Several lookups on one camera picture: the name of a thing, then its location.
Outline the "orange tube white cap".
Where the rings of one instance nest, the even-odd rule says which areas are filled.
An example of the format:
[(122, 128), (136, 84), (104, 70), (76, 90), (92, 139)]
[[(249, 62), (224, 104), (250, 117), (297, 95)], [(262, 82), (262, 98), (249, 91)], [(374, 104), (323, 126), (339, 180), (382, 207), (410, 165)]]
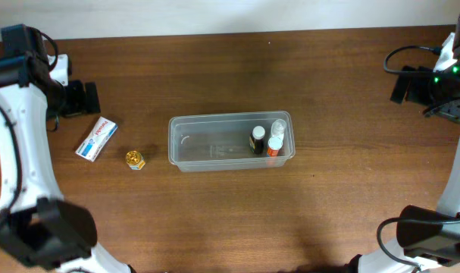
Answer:
[(283, 147), (283, 141), (278, 136), (272, 136), (268, 140), (267, 157), (277, 157), (280, 149)]

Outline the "dark bottle white cap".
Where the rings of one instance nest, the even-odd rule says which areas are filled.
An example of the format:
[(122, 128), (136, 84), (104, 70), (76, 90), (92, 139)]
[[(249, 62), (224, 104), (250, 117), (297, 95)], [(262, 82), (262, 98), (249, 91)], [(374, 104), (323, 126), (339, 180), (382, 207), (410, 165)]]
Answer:
[(252, 152), (256, 155), (260, 155), (263, 152), (264, 136), (265, 129), (262, 126), (254, 127), (252, 133), (250, 134), (249, 145)]

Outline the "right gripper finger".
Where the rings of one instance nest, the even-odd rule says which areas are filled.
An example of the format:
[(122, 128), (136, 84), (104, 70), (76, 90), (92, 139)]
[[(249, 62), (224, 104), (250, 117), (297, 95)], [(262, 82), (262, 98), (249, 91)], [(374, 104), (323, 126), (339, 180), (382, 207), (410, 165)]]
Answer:
[(460, 118), (460, 99), (447, 99), (426, 108), (423, 116), (430, 118), (437, 115), (442, 118)]
[(397, 104), (402, 104), (407, 99), (408, 91), (411, 88), (412, 81), (412, 77), (399, 75), (396, 80), (395, 86), (393, 87), (393, 91), (390, 96), (390, 101)]

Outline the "white dropper bottle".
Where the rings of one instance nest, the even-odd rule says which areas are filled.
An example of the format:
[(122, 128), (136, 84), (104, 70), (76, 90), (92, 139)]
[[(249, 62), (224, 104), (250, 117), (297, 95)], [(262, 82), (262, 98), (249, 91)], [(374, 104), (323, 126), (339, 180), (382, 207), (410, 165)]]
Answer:
[(271, 126), (271, 136), (284, 140), (287, 123), (283, 119), (277, 119)]

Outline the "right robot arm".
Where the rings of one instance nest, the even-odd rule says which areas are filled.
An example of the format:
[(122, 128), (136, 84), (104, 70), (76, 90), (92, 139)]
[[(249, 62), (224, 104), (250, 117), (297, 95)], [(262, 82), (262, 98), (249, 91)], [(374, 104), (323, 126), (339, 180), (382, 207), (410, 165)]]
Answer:
[[(398, 77), (390, 99), (423, 105), (426, 118), (460, 124), (460, 14), (454, 32), (428, 51), (438, 57), (432, 68), (383, 68)], [(413, 273), (460, 265), (460, 136), (437, 207), (406, 206), (399, 216), (378, 225), (376, 238), (378, 250), (355, 256), (341, 270)]]

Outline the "white Panadol box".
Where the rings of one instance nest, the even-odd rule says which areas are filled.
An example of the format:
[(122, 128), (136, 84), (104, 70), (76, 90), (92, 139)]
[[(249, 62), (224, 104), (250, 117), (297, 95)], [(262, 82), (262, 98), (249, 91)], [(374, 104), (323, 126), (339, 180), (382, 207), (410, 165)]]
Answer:
[(100, 117), (85, 140), (75, 150), (75, 153), (90, 162), (94, 162), (117, 129), (116, 123)]

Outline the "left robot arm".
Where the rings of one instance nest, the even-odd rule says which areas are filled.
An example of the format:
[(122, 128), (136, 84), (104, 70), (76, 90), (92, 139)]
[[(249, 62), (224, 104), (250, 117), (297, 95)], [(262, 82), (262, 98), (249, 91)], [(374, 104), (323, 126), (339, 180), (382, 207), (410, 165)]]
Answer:
[(55, 179), (46, 123), (98, 114), (94, 83), (71, 79), (67, 55), (23, 24), (0, 31), (0, 248), (28, 268), (129, 272), (98, 241), (91, 213), (64, 199)]

